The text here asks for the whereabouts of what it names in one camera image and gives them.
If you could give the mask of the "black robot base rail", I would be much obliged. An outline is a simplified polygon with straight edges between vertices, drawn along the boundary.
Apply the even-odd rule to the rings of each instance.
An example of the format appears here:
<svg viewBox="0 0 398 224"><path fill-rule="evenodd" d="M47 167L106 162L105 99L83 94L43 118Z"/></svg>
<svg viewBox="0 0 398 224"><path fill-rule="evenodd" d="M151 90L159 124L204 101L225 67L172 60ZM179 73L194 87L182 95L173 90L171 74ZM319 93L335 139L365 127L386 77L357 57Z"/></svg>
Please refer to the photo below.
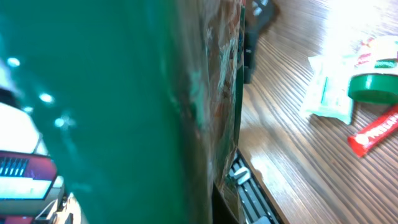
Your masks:
<svg viewBox="0 0 398 224"><path fill-rule="evenodd" d="M246 223L284 224L239 150L234 155L229 177L238 190Z"/></svg>

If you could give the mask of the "teal tissue pack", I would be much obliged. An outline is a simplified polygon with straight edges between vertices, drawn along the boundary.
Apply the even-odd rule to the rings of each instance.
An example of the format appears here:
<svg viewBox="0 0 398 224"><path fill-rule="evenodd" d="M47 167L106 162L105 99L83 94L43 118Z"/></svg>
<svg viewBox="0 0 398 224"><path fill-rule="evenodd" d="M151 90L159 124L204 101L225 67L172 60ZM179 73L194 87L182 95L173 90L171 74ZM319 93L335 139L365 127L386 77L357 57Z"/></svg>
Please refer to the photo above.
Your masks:
<svg viewBox="0 0 398 224"><path fill-rule="evenodd" d="M313 56L308 59L313 70L300 114L336 118L349 125L354 101L348 96L354 69L354 55Z"/></svg>

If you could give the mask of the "green lid spice jar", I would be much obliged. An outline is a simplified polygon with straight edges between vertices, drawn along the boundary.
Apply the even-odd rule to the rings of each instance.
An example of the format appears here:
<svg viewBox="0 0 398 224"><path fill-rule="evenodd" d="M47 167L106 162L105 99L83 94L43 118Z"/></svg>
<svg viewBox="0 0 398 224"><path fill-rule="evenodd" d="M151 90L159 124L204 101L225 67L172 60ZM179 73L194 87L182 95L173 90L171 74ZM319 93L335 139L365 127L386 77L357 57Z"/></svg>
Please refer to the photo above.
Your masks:
<svg viewBox="0 0 398 224"><path fill-rule="evenodd" d="M396 35L371 38L361 43L348 96L363 103L397 103Z"/></svg>

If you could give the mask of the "red coffee stick sachet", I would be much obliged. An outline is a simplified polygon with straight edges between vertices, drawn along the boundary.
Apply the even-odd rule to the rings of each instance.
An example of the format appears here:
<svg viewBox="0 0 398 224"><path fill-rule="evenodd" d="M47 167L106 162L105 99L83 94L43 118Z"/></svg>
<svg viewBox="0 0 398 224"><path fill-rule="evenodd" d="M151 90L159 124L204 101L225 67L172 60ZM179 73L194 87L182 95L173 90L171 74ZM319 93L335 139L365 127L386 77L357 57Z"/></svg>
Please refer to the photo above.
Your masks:
<svg viewBox="0 0 398 224"><path fill-rule="evenodd" d="M363 157L396 129L397 105L394 105L364 129L349 136L348 144L358 157Z"/></svg>

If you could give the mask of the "green 3M gloves package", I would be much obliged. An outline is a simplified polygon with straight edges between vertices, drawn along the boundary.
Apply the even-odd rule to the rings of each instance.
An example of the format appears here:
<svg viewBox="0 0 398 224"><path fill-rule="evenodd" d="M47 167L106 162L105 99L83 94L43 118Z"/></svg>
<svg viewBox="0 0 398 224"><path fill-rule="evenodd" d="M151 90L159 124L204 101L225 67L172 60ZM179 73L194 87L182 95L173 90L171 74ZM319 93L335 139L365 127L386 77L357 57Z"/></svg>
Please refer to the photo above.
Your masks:
<svg viewBox="0 0 398 224"><path fill-rule="evenodd" d="M237 150L241 1L1 2L1 58L90 223L246 221Z"/></svg>

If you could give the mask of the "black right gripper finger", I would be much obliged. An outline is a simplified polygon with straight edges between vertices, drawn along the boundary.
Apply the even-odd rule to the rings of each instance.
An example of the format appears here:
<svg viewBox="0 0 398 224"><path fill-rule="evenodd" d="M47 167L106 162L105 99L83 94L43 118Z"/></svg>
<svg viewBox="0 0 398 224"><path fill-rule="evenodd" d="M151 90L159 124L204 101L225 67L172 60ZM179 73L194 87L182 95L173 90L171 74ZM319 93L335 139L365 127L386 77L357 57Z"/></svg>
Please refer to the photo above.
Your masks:
<svg viewBox="0 0 398 224"><path fill-rule="evenodd" d="M213 184L211 196L213 224L238 224L238 220L224 201L217 186Z"/></svg>

